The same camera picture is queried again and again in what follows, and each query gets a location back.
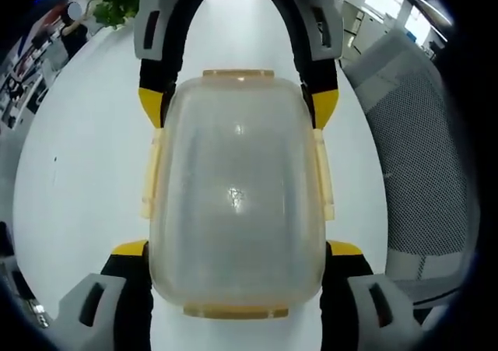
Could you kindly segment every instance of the white table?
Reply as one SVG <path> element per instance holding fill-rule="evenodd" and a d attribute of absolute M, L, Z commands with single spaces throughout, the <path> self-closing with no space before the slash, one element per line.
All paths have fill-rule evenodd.
<path fill-rule="evenodd" d="M 289 38 L 269 0 L 206 0 L 194 18 L 179 82 L 207 68 L 271 68 L 298 82 Z M 100 31 L 69 62 L 37 112 L 16 179 L 19 267 L 49 315 L 113 247 L 147 238 L 139 217 L 153 127 L 137 96 L 130 28 Z M 327 237 L 363 249 L 383 272 L 388 242 L 384 182 L 365 116 L 338 69 L 340 99 L 324 130 L 336 220 Z M 188 318 L 155 294 L 154 349 L 303 350 L 321 342 L 318 296 L 282 320 Z"/>

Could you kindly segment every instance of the green plant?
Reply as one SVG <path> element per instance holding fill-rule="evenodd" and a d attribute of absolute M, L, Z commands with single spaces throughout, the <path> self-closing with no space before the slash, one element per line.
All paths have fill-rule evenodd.
<path fill-rule="evenodd" d="M 99 0 L 93 11 L 98 23 L 117 28 L 126 23 L 128 18 L 134 18 L 139 11 L 139 0 Z"/>

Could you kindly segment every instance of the gray mesh chair back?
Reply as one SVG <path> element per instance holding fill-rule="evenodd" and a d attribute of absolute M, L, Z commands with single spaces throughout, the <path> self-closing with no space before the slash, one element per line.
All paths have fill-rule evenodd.
<path fill-rule="evenodd" d="M 344 72 L 365 112 L 384 173 L 386 275 L 417 308 L 448 302 L 471 264 L 479 204 L 472 155 L 440 74 L 398 30 Z"/>

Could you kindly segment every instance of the mesh chair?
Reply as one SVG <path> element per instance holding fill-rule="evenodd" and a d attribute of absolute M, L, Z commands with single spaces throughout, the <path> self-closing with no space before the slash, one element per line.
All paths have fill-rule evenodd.
<path fill-rule="evenodd" d="M 448 302 L 479 232 L 472 154 L 436 67 L 392 30 L 344 69 L 370 125 L 388 201 L 390 276 L 415 308 Z"/>

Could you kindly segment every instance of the translucent plastic box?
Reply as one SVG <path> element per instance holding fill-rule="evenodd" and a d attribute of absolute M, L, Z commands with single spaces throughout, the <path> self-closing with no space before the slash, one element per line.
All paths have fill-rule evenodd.
<path fill-rule="evenodd" d="M 324 270 L 319 155 L 300 88 L 264 72 L 181 84 L 160 136 L 149 240 L 182 306 L 288 307 Z"/>

